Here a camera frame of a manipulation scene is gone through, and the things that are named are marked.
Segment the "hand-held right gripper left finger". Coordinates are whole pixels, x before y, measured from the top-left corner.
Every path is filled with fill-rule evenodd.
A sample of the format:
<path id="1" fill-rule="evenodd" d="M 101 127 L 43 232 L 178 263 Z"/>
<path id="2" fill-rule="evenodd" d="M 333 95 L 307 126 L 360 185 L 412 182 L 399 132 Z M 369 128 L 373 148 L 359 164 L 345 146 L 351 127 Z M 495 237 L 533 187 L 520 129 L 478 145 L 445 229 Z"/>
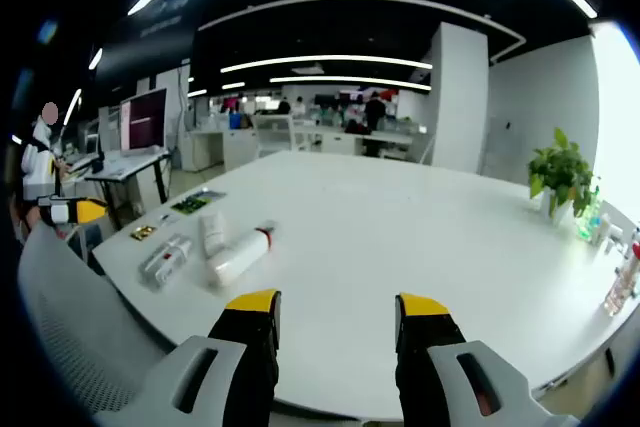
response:
<path id="1" fill-rule="evenodd" d="M 281 292 L 241 295 L 206 337 L 192 336 L 154 366 L 141 390 L 99 426 L 267 426 L 278 383 Z"/>

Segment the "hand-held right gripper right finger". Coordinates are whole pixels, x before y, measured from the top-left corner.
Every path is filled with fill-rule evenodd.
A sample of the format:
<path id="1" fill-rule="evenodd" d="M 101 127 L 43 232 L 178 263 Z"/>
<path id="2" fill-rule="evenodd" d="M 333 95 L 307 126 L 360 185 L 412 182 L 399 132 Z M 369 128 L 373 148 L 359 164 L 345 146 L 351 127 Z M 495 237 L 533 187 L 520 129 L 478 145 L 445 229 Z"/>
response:
<path id="1" fill-rule="evenodd" d="M 531 395 L 527 378 L 481 341 L 465 339 L 434 299 L 395 297 L 396 386 L 406 426 L 577 426 Z"/>

